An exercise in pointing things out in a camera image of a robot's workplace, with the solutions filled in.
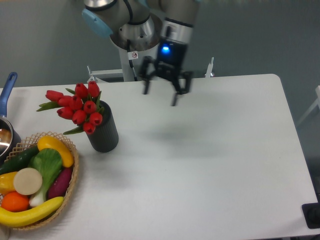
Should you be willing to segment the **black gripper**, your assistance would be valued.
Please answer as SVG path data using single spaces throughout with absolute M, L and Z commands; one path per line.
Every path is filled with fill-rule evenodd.
M 171 106 L 176 106 L 178 96 L 190 92 L 193 71 L 181 72 L 187 49 L 187 44 L 164 37 L 160 38 L 156 59 L 154 60 L 151 56 L 145 56 L 139 70 L 139 77 L 144 82 L 143 95 L 148 94 L 150 81 L 155 76 L 155 73 L 158 77 L 170 81 L 175 89 Z M 150 65 L 154 66 L 155 71 L 149 71 Z M 184 86 L 180 85 L 179 75 L 184 79 Z

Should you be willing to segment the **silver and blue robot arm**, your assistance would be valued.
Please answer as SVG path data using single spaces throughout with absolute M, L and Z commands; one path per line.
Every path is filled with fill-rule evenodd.
M 183 62 L 201 5 L 199 0 L 86 0 L 82 18 L 119 51 L 126 82 L 142 81 L 147 94 L 153 78 L 174 87 L 172 106 L 190 92 L 192 71 Z

